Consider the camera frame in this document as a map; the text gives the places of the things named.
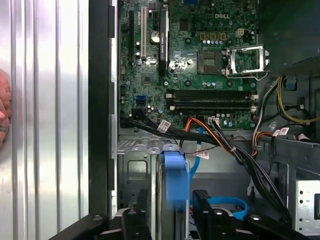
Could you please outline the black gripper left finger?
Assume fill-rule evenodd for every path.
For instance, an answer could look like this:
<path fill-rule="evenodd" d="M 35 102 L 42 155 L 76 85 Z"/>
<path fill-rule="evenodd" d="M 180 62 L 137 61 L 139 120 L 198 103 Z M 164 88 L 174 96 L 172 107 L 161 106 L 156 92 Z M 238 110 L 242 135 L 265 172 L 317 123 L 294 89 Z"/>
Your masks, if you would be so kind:
<path fill-rule="evenodd" d="M 52 236 L 52 240 L 150 240 L 148 227 L 149 191 L 141 189 L 127 208 L 113 219 L 104 214 L 88 214 Z"/>

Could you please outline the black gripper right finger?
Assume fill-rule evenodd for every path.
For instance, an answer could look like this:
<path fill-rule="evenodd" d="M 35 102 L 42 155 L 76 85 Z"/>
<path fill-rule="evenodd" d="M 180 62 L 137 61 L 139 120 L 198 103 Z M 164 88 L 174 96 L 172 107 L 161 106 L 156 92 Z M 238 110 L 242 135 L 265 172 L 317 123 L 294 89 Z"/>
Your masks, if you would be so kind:
<path fill-rule="evenodd" d="M 308 237 L 267 215 L 249 212 L 235 197 L 205 198 L 192 192 L 192 217 L 201 240 L 307 240 Z"/>

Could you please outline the person's hand with ring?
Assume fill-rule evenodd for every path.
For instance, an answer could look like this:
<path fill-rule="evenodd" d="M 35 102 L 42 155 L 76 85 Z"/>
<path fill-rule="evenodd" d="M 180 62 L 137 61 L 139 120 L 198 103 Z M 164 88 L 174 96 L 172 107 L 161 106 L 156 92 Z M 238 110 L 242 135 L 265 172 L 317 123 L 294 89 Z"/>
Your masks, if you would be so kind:
<path fill-rule="evenodd" d="M 12 116 L 12 92 L 6 73 L 0 70 L 0 147 L 2 148 L 9 130 Z"/>

